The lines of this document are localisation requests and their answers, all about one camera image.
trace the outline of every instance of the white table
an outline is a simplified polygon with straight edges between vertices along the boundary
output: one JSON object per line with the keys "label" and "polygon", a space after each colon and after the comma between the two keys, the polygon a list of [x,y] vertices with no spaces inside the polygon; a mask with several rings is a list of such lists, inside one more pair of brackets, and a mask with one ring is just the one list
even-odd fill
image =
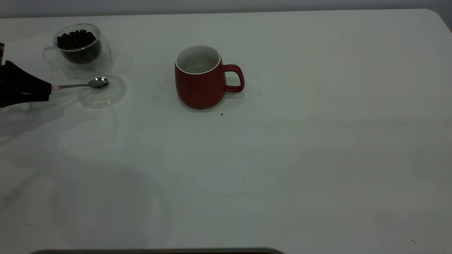
{"label": "white table", "polygon": [[[0,19],[4,59],[69,84],[41,50],[82,22],[127,93],[3,109],[0,253],[452,253],[452,35],[434,12]],[[178,100],[173,60],[195,44],[242,68],[243,93]]]}

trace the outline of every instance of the glass cup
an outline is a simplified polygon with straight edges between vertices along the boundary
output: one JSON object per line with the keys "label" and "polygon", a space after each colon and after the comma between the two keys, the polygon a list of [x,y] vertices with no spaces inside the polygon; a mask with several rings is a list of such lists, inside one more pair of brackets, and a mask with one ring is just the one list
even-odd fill
{"label": "glass cup", "polygon": [[[58,37],[76,30],[86,30],[96,37],[91,44],[77,49],[62,49]],[[93,77],[104,72],[110,64],[111,52],[98,27],[92,24],[75,24],[59,31],[53,38],[53,46],[44,48],[42,57],[49,64],[62,68],[76,78]]]}

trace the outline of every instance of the metal spoon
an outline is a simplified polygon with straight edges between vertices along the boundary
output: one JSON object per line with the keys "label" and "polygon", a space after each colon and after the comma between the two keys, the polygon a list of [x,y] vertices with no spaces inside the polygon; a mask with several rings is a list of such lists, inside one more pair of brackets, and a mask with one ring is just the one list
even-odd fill
{"label": "metal spoon", "polygon": [[88,84],[77,84],[77,85],[53,85],[52,90],[60,90],[65,88],[79,87],[79,86],[88,86],[91,88],[99,89],[106,87],[108,85],[108,79],[105,77],[98,77],[90,80]]}

